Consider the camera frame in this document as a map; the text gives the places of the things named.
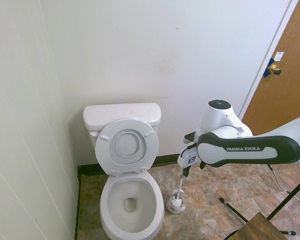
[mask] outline toilet tank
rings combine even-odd
[[[88,130],[93,148],[102,128],[115,120],[137,118],[148,123],[158,132],[161,109],[156,103],[123,103],[87,106],[83,111],[84,125]]]

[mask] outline brass door knob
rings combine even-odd
[[[270,74],[275,74],[278,76],[281,73],[281,69],[279,69],[277,65],[271,65],[270,67],[268,67],[268,70]]]

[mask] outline white toilet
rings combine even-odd
[[[108,180],[100,218],[112,240],[152,240],[164,220],[160,188],[147,172],[157,156],[161,110],[156,103],[87,106],[83,120]]]

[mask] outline toilet brush holder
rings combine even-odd
[[[166,200],[165,206],[172,214],[180,214],[186,209],[184,204],[185,192],[182,189],[176,188],[172,195]]]

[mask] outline cable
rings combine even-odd
[[[280,184],[280,182],[279,182],[279,180],[278,180],[278,177],[277,177],[277,175],[276,175],[274,169],[271,167],[270,164],[268,164],[268,167],[269,167],[270,170],[273,172],[274,177],[275,177],[275,180],[276,180],[276,182],[279,184],[280,188],[282,188],[282,190],[285,191],[286,193],[290,194],[290,192],[289,192],[287,189],[285,189],[283,186],[281,186],[281,184]],[[299,199],[297,196],[294,196],[294,198],[297,199],[297,200],[300,202],[300,199]]]

